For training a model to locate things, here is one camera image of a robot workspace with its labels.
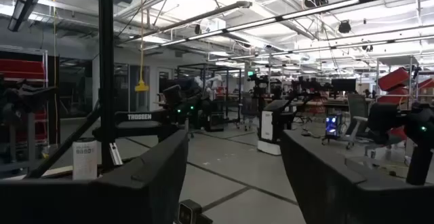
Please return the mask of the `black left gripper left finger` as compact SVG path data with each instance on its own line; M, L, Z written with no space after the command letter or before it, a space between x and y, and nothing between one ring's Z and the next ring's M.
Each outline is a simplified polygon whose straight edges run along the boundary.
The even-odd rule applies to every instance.
M0 181L0 224L172 224L188 156L179 130L92 181Z

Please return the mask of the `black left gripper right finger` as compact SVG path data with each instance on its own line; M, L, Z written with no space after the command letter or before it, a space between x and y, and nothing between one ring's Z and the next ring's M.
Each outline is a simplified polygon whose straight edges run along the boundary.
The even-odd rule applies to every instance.
M292 130L280 148L306 224L434 224L434 185L407 184Z

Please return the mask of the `white Celsius can black lid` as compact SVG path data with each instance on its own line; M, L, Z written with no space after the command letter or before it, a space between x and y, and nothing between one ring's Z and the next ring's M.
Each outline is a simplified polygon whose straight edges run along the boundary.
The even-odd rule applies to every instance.
M73 143L73 180L94 180L98 175L98 143L80 138Z

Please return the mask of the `white aluminium strip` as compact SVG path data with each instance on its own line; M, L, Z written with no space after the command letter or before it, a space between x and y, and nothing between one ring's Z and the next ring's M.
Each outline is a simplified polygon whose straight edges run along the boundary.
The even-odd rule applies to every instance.
M110 148L110 153L111 153L113 164L115 166L122 165L123 161L122 161L122 158L119 154L119 150L118 150L116 143L110 143L109 148Z

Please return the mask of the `computer tower blue light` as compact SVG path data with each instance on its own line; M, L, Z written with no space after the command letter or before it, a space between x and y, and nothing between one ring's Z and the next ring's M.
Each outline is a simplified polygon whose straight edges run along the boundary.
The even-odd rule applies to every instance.
M342 114L329 114L325 119L325 137L339 138L341 136Z

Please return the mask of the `grey office chair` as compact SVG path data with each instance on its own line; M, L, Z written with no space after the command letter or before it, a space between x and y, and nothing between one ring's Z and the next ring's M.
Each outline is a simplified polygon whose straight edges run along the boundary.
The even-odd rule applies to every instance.
M355 143L361 143L365 145L365 155L367 155L369 151L369 140L367 139L368 103L360 94L348 94L347 100L350 115L350 124L345 132L345 139L349 142L347 149L351 149Z

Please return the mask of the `white black equipment cabinet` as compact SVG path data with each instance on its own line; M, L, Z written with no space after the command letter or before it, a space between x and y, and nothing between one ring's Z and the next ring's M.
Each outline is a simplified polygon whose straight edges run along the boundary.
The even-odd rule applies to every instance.
M260 114L257 150L270 155L281 155L281 133L292 128L293 120L291 100L273 100L269 103Z

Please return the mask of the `black computer monitor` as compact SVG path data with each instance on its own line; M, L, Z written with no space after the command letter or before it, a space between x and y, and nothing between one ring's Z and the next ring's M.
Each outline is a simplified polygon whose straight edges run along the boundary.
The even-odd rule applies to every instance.
M333 79L331 85L334 92L356 91L356 79Z

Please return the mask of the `metal rack red bins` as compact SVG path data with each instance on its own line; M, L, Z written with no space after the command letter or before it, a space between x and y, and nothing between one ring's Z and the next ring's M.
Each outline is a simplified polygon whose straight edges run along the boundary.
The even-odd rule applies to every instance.
M7 88L19 88L22 83L36 88L49 85L48 51L0 45L0 82ZM35 141L48 143L48 105L35 112Z
M434 105L434 67L420 64L413 56L380 58L389 72L377 71L376 102L394 104L400 109L410 108L413 102Z

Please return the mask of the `linear light fixture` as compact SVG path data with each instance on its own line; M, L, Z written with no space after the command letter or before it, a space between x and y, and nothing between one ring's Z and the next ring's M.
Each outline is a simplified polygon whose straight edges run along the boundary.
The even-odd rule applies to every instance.
M342 1L335 2L335 3L329 3L326 5L321 5L319 7L312 7L312 8L309 8L307 10L301 10L298 12L286 13L286 14L282 14L282 15L278 15L278 16L274 16L274 17L270 17L270 18L265 18L263 20L257 20L257 21L253 21L253 22L240 24L237 26L231 26L229 28L218 29L216 31L212 31L209 33L203 33L200 35L195 35L195 36L187 37L184 39L178 39L175 41L169 41L169 42L165 42L165 43L161 43L161 44L157 44L157 45L147 46L147 47L143 48L143 50L144 51L145 50L153 50L153 49L157 49L157 48L176 45L179 43L186 43L186 42L190 42L190 41L196 41L196 40L205 39L208 37L214 37L214 36L218 36L218 35L222 35L222 34L236 32L236 31L244 31L244 30L253 29L256 27L266 26L269 24L275 24L275 23L287 21L287 20L294 20L294 19L301 18L301 17L307 17L310 15L320 14L323 12L330 12L333 10L339 10L342 8L352 7L355 5L361 5L361 4L370 3L370 2L374 2L374 1L380 1L380 0L342 0Z

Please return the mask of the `grey metal pipe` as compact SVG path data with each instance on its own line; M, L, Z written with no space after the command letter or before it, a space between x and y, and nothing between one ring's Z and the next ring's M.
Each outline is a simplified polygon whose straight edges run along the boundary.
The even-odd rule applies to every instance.
M133 37L130 37L129 39L125 39L125 40L119 40L117 42L117 44L124 44L124 43L128 43L137 39L142 39L143 37L149 36L149 35L154 35L157 33L162 33L164 31L170 30L170 29L174 29L176 27L185 25L185 24L190 24L193 23L197 20L202 20L204 18L208 18L208 17L212 17L212 16L216 16L218 14L223 14L227 11L230 10L234 10L237 8L250 8L252 6L252 2L251 1L237 1L233 4L224 6L224 7L220 7L218 9L212 10L210 12L206 12L197 16L193 16L191 18L188 18L186 20L182 20L180 22L175 22L173 24L167 25L167 26L163 26L163 27L156 27L154 29L152 29L151 31L145 33L145 34L141 34L141 35L134 35Z

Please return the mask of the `black aluminium rig frame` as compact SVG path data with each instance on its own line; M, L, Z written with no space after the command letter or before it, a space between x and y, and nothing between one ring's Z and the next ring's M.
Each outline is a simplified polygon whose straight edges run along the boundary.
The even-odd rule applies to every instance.
M109 144L116 139L114 89L114 36L113 36L113 0L98 0L99 21L99 67L100 89L99 105L88 115L87 120L72 133L59 148L42 163L28 172L27 179L38 179L49 170L72 146L75 141L92 126L97 119L101 127L97 129L96 139L102 143L102 167L106 170L115 166L112 161Z

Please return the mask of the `black frame enclosure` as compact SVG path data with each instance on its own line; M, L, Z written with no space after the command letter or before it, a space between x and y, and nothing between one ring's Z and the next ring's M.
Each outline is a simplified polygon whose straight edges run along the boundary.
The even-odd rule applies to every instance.
M194 78L199 76L203 81L221 75L222 82L216 90L214 100L202 99L202 91ZM184 64L176 68L176 78L193 82L193 95L197 102L191 105L191 122L195 129L207 132L223 131L228 124L237 128L241 122L243 69L212 63Z

